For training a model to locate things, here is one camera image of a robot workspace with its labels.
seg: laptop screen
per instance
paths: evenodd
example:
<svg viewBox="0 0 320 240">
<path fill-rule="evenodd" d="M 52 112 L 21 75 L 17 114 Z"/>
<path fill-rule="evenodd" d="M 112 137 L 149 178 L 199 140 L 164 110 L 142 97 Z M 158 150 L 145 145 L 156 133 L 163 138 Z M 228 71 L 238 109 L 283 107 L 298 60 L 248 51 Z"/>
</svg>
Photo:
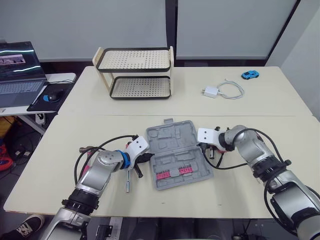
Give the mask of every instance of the laptop screen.
<svg viewBox="0 0 320 240">
<path fill-rule="evenodd" d="M 0 82 L 46 79 L 31 42 L 0 43 Z"/>
</svg>

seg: gray plastic tool case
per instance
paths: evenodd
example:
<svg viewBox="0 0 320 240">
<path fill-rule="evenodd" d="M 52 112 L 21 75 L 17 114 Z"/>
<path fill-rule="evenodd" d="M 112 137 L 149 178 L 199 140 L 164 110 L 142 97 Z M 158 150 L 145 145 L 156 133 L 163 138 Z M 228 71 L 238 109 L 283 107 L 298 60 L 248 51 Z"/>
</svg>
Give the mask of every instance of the gray plastic tool case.
<svg viewBox="0 0 320 240">
<path fill-rule="evenodd" d="M 197 146 L 197 132 L 192 121 L 173 122 L 172 118 L 165 119 L 164 125 L 149 127 L 146 134 L 149 151 L 154 153 L 150 164 L 157 190 L 213 177 L 200 146 Z"/>
</svg>

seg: white charging cable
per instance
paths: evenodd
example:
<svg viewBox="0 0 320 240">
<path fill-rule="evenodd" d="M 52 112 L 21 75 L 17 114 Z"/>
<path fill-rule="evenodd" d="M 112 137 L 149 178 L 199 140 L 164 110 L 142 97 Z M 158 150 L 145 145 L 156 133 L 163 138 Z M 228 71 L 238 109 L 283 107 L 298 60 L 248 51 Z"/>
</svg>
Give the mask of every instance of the white charging cable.
<svg viewBox="0 0 320 240">
<path fill-rule="evenodd" d="M 225 93 L 223 93 L 220 90 L 220 87 L 222 85 L 226 85 L 226 84 L 231 84 L 231 85 L 237 87 L 239 92 L 240 92 L 240 95 L 238 95 L 238 96 L 228 96 Z M 204 90 L 202 90 L 202 93 L 203 93 L 204 96 L 207 96 L 207 97 L 210 97 L 210 98 L 216 98 L 217 95 L 221 95 L 225 99 L 240 99 L 240 98 L 243 98 L 243 96 L 245 95 L 245 90 L 238 83 L 236 83 L 234 81 L 228 81 L 227 79 L 225 79 L 224 82 L 220 83 L 216 87 L 207 86 Z"/>
<path fill-rule="evenodd" d="M 220 90 L 220 87 L 222 85 L 225 85 L 225 84 L 231 84 L 231 85 L 234 85 L 238 88 L 239 92 L 240 92 L 240 95 L 238 96 L 228 96 L 226 94 L 224 94 L 221 90 Z M 245 95 L 245 90 L 236 82 L 234 81 L 227 81 L 227 79 L 225 79 L 225 82 L 222 82 L 220 83 L 218 86 L 216 86 L 216 88 L 218 89 L 218 94 L 220 94 L 222 97 L 224 97 L 225 99 L 240 99 L 242 98 L 244 95 Z"/>
</svg>

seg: white table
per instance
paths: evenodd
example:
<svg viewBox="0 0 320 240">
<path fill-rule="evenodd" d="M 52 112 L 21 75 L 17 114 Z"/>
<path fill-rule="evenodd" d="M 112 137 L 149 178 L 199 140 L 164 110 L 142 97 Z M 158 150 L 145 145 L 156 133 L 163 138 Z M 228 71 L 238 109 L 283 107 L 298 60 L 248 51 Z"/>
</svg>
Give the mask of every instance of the white table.
<svg viewBox="0 0 320 240">
<path fill-rule="evenodd" d="M 48 82 L 60 82 L 64 80 L 74 81 L 76 79 L 76 75 L 74 73 L 55 73 L 55 74 L 46 74 L 45 75 Z M 44 86 L 42 90 L 39 92 L 38 96 L 44 91 L 47 86 Z M 34 130 L 38 131 L 41 135 L 45 133 L 45 129 L 38 125 L 33 119 L 26 115 L 32 114 L 49 114 L 54 113 L 55 111 L 27 111 L 29 105 L 25 106 L 14 106 L 14 107 L 3 107 L 0 111 L 0 117 L 5 116 L 18 116 L 21 120 L 26 122 L 29 126 L 31 126 Z"/>
<path fill-rule="evenodd" d="M 241 74 L 255 69 L 258 78 L 244 80 Z M 58 114 L 141 116 L 312 116 L 312 113 L 278 67 L 175 67 L 173 95 L 158 100 L 114 100 L 93 66 L 87 66 Z M 240 84 L 241 99 L 210 98 L 206 86 L 227 78 Z M 230 95 L 239 94 L 231 85 Z"/>
<path fill-rule="evenodd" d="M 146 128 L 163 124 L 167 116 L 103 116 L 58 114 L 25 167 L 8 197 L 4 209 L 11 212 L 55 214 L 75 183 L 74 164 L 79 147 L 97 146 L 124 134 L 144 135 Z M 242 124 L 267 133 L 283 159 L 290 159 L 300 180 L 320 192 L 320 125 L 313 116 L 173 116 L 175 122 L 191 120 L 196 129 Z M 106 146 L 123 150 L 128 140 Z M 224 155 L 224 166 L 243 163 L 237 151 Z M 141 165 L 144 177 L 131 178 L 131 192 L 125 193 L 126 171 L 118 171 L 100 198 L 94 216 L 270 218 L 264 187 L 249 167 L 215 170 L 204 181 L 157 191 L 150 165 Z"/>
</svg>

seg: mouse pad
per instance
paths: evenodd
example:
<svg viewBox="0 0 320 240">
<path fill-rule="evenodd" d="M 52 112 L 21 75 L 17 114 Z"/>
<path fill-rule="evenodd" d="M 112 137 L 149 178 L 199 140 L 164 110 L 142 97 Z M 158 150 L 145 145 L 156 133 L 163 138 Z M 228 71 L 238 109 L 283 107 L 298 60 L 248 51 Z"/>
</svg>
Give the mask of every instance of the mouse pad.
<svg viewBox="0 0 320 240">
<path fill-rule="evenodd" d="M 64 103 L 66 97 L 70 93 L 74 84 L 72 83 L 55 83 L 49 84 L 40 96 L 35 100 L 33 104 L 31 104 L 28 108 L 28 112 L 34 111 L 58 111 L 61 105 Z M 63 95 L 61 96 L 60 100 L 57 102 L 48 102 L 44 101 L 44 95 L 48 95 L 49 93 L 55 91 L 63 91 Z"/>
</svg>

